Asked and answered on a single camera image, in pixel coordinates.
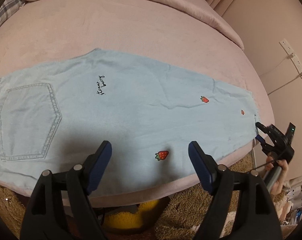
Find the person's right hand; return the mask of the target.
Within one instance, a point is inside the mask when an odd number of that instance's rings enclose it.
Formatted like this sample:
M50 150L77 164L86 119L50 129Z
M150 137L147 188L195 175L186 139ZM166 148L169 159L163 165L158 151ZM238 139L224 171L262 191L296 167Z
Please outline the person's right hand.
M271 157L271 155L267 156L266 162L267 162L267 164L264 167L264 172L271 171L272 168L274 168L274 161L273 161L273 158ZM279 165L279 167L281 167L281 173L278 176L278 179L276 180L276 182L274 183L274 185L272 186L272 189L270 191L270 194L274 195L274 196L281 193L284 182L286 180L287 173L289 171L289 165L285 159L276 160L276 163Z

